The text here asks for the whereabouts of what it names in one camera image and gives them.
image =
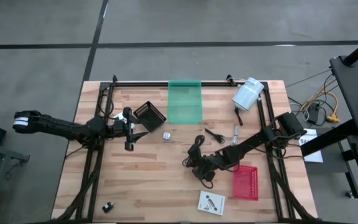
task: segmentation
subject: red basket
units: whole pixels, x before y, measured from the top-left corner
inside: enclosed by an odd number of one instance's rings
[[[240,166],[233,177],[233,197],[247,200],[258,200],[258,168]]]

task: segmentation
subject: wooden tabletop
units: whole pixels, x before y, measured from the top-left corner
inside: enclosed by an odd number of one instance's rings
[[[283,81],[267,81],[274,114],[290,111]],[[100,82],[84,82],[76,112],[75,122],[85,123],[94,116]],[[94,222],[274,222],[277,221],[272,187],[266,155],[258,151],[248,152],[241,160],[242,165],[258,168],[259,200],[239,200],[232,197],[233,174],[217,170],[214,188],[204,188],[194,177],[190,168],[181,162],[195,137],[204,134],[201,146],[203,154],[228,145],[238,120],[233,112],[232,96],[236,87],[203,87],[203,121],[200,124],[170,124],[149,133],[134,144],[134,151],[124,149],[124,138],[106,142],[99,178],[98,196],[94,210]],[[146,101],[151,101],[162,114],[167,116],[167,87],[122,87],[114,88],[113,114],[122,112],[126,106],[136,110]],[[262,96],[267,123],[267,108]],[[239,142],[260,131],[257,105],[250,111],[241,112],[244,125],[240,128]],[[225,136],[226,143],[220,145],[205,133],[204,128]],[[145,131],[143,125],[135,127],[135,133]],[[171,140],[164,141],[164,132],[171,133]],[[70,142],[68,152],[78,149],[77,142]],[[287,148],[287,156],[301,155],[299,147]],[[83,175],[86,149],[68,157],[64,163],[52,218],[58,217],[69,206],[78,193]],[[288,181],[307,211],[317,217],[305,164],[302,158],[285,159]],[[223,216],[197,210],[200,190],[226,196]],[[285,199],[280,189],[282,207],[287,214]],[[88,209],[86,199],[84,211]],[[114,209],[105,214],[102,206],[114,202]]]

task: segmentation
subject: paper card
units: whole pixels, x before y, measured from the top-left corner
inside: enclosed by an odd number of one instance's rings
[[[226,197],[201,191],[200,200],[198,201],[198,210],[223,215],[224,201]]]
[[[305,130],[307,133],[299,139],[300,146],[317,137],[317,132],[315,129],[305,128]],[[305,156],[305,162],[323,162],[321,151],[317,151],[308,156]]]

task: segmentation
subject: white tape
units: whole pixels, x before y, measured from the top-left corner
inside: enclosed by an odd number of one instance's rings
[[[13,122],[13,125],[23,125],[23,126],[28,126],[29,123],[28,122],[25,122],[25,121],[15,121]]]
[[[15,121],[29,121],[29,118],[19,117],[19,118],[16,118]]]

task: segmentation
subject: concrete floor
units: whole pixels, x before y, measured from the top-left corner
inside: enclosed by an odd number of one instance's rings
[[[0,44],[90,44],[102,0],[0,1]],[[358,0],[110,0],[100,43],[358,40]],[[356,45],[98,49],[90,80],[200,80],[254,77],[287,84],[326,70]],[[67,141],[16,134],[15,111],[39,110],[72,120],[89,49],[0,50],[0,127],[4,145],[31,154],[0,195],[0,223],[48,220]],[[329,74],[287,89],[303,102]],[[339,89],[338,116],[350,118]],[[353,170],[358,179],[355,164]],[[319,217],[358,223],[344,175],[309,176]]]

